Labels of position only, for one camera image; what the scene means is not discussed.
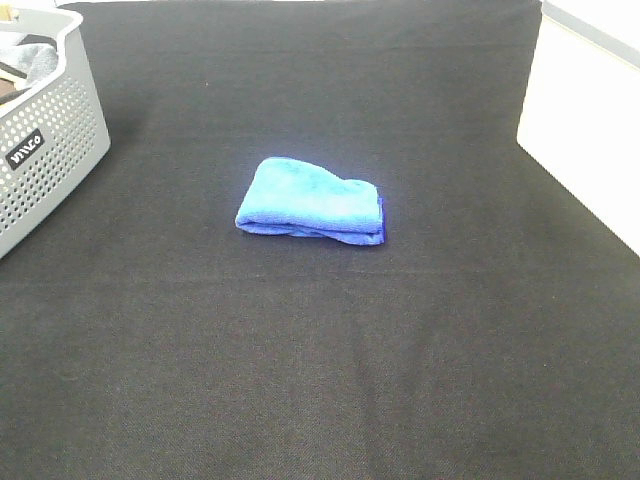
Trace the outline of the blue microfiber towel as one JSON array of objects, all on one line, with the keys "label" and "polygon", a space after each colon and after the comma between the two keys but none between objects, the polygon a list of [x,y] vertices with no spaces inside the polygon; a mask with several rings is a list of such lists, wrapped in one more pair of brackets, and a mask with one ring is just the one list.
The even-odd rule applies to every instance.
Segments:
[{"label": "blue microfiber towel", "polygon": [[373,184],[285,157],[258,165],[235,225],[252,234],[330,238],[356,246],[385,241],[383,200]]}]

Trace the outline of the white slotted storage bin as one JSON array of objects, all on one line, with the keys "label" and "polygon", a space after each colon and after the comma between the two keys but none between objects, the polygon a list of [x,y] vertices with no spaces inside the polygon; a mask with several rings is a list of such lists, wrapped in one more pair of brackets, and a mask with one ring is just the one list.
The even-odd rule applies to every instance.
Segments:
[{"label": "white slotted storage bin", "polygon": [[518,144],[639,250],[639,4],[545,1]]}]

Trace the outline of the grey perforated laundry basket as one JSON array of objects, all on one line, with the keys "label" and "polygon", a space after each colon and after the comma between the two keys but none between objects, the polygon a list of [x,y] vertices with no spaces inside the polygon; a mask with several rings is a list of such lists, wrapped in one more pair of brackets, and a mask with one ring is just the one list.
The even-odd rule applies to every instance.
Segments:
[{"label": "grey perforated laundry basket", "polygon": [[1,108],[1,252],[7,254],[64,201],[111,141],[82,40],[81,14],[13,9],[4,32],[55,41],[55,70]]}]

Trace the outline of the grey towel in basket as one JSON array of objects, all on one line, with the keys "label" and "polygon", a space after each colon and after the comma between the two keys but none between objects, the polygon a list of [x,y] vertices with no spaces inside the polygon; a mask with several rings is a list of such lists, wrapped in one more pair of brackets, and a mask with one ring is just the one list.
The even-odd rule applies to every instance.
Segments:
[{"label": "grey towel in basket", "polygon": [[1,48],[1,70],[19,78],[22,88],[30,88],[52,74],[58,54],[48,43],[25,43]]}]

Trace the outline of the yellow towel in basket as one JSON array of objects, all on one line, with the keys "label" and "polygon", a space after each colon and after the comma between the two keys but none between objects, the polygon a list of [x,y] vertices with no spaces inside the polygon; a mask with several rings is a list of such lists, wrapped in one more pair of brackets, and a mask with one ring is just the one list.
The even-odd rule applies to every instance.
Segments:
[{"label": "yellow towel in basket", "polygon": [[11,65],[0,64],[0,77],[3,81],[11,82],[21,88],[27,79],[27,74],[12,67]]}]

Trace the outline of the brown towel in basket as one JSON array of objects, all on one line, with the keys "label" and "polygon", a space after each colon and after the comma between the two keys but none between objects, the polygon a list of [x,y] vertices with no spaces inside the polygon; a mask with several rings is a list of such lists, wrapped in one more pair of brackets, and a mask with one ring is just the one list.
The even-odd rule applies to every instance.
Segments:
[{"label": "brown towel in basket", "polygon": [[15,83],[7,79],[0,80],[0,105],[4,105],[24,93],[23,89],[16,87]]}]

